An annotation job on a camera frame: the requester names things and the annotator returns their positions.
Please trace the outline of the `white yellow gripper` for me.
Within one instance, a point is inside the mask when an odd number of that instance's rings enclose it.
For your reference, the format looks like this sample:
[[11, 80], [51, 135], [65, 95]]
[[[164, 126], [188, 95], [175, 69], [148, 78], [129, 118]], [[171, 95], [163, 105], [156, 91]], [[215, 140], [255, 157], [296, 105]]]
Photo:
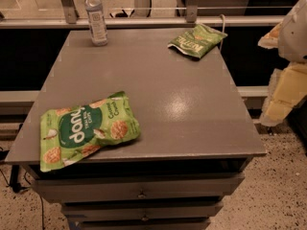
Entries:
[[290, 62], [283, 69], [274, 69], [268, 97], [262, 106], [260, 124], [275, 127], [281, 124], [293, 108], [307, 95], [307, 64]]

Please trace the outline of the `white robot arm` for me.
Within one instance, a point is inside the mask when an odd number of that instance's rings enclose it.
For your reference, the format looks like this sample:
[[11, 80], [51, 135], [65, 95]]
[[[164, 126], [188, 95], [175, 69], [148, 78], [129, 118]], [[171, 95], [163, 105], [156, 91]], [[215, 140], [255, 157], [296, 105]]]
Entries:
[[289, 61], [285, 69], [273, 70], [262, 106], [260, 123], [275, 127], [307, 96], [307, 0], [298, 0], [283, 21], [260, 38], [258, 45], [277, 48], [279, 56]]

